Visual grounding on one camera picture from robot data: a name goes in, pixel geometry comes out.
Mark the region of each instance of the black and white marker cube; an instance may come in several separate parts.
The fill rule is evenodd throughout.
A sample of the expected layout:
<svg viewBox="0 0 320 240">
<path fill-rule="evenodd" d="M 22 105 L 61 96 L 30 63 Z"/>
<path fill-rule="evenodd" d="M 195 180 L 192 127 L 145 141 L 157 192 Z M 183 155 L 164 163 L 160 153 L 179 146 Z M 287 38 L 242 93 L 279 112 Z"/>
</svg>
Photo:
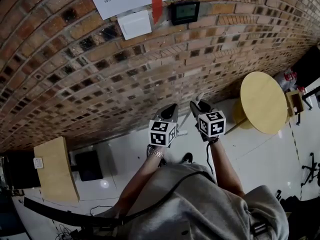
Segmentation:
<svg viewBox="0 0 320 240">
<path fill-rule="evenodd" d="M 226 117 L 222 111 L 215 111 L 198 116 L 199 130 L 209 138 L 226 132 Z"/>
<path fill-rule="evenodd" d="M 149 144 L 168 147 L 177 135 L 177 123 L 153 121 L 149 122 Z"/>
</svg>

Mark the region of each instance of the black cable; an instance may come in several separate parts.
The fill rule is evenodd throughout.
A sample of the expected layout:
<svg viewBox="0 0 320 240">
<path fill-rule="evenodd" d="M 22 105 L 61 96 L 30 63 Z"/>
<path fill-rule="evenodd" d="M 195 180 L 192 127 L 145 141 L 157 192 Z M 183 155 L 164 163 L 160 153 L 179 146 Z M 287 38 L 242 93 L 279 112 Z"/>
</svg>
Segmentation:
<svg viewBox="0 0 320 240">
<path fill-rule="evenodd" d="M 65 234 L 66 237 L 70 237 L 70 233 L 72 232 L 71 229 L 67 228 L 63 224 L 59 224 L 59 228 L 60 228 L 60 231 Z"/>
<path fill-rule="evenodd" d="M 98 205 L 98 206 L 96 206 L 96 207 L 93 207 L 93 208 L 91 208 L 91 209 L 90 209 L 90 215 L 91 215 L 91 216 L 93 216 L 93 214 L 91 213 L 91 211 L 92 211 L 93 209 L 98 208 L 98 207 L 110 207 L 110 208 L 112 208 L 113 206 L 108 206 L 108 205 Z"/>
<path fill-rule="evenodd" d="M 211 142 L 209 141 L 208 145 L 206 145 L 206 162 L 208 163 L 208 166 L 210 167 L 211 173 L 213 175 L 214 174 L 214 170 L 212 170 L 212 167 L 211 167 L 211 165 L 209 163 L 209 147 L 210 147 L 210 145 L 211 145 Z"/>
<path fill-rule="evenodd" d="M 122 219 L 122 225 L 126 224 L 127 222 L 133 220 L 134 218 L 136 217 L 139 217 L 143 214 L 146 214 L 156 208 L 158 208 L 159 206 L 161 206 L 162 204 L 164 204 L 170 197 L 171 195 L 175 192 L 175 190 L 177 189 L 177 187 L 179 187 L 179 185 L 187 178 L 189 177 L 192 177 L 194 175 L 203 175 L 205 176 L 209 181 L 213 182 L 213 179 L 210 177 L 209 173 L 207 173 L 206 171 L 196 171 L 196 172 L 193 172 L 193 173 L 190 173 L 186 176 L 184 176 L 182 179 L 180 179 L 174 186 L 173 188 L 171 188 L 165 195 L 163 198 L 161 198 L 158 202 L 156 202 L 155 204 L 149 206 L 148 208 L 145 208 L 141 211 L 138 211 L 132 215 L 129 215 L 129 216 L 124 216 L 123 218 L 120 218 Z"/>
<path fill-rule="evenodd" d="M 63 232 L 59 233 L 59 234 L 56 236 L 55 240 L 57 240 L 58 238 L 60 238 L 60 235 L 62 236 L 63 234 L 64 234 Z"/>
</svg>

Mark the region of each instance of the sneaker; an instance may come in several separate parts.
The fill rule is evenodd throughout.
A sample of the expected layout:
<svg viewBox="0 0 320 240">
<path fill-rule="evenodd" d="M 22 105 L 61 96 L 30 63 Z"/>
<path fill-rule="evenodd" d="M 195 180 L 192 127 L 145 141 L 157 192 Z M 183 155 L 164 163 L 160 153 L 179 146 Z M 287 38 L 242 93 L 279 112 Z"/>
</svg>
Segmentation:
<svg viewBox="0 0 320 240">
<path fill-rule="evenodd" d="M 166 160 L 164 160 L 163 158 L 161 159 L 159 165 L 158 165 L 158 168 L 162 167 L 162 166 L 166 166 L 167 165 L 167 162 Z"/>
<path fill-rule="evenodd" d="M 193 159 L 192 154 L 191 154 L 190 152 L 188 152 L 188 153 L 186 153 L 186 154 L 184 155 L 184 157 L 182 158 L 181 163 L 187 162 L 187 163 L 191 164 L 191 163 L 192 163 L 192 159 Z"/>
</svg>

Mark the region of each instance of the thermostat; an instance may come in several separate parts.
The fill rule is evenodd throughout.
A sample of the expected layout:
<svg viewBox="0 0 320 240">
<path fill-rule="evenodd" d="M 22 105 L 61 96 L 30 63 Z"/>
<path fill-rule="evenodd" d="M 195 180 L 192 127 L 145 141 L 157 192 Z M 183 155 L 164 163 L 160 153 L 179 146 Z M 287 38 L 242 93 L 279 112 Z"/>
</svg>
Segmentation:
<svg viewBox="0 0 320 240">
<path fill-rule="evenodd" d="M 198 20 L 200 2 L 198 0 L 179 1 L 170 5 L 172 25 L 180 25 Z"/>
</svg>

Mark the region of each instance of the red tape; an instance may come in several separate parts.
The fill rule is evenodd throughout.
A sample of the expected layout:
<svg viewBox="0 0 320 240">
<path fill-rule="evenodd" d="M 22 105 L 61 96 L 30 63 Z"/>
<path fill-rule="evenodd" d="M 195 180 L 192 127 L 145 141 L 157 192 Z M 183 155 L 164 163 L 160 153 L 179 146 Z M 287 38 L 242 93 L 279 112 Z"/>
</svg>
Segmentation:
<svg viewBox="0 0 320 240">
<path fill-rule="evenodd" d="M 152 0 L 152 17 L 154 24 L 157 24 L 157 22 L 159 21 L 162 15 L 162 11 L 162 0 Z"/>
</svg>

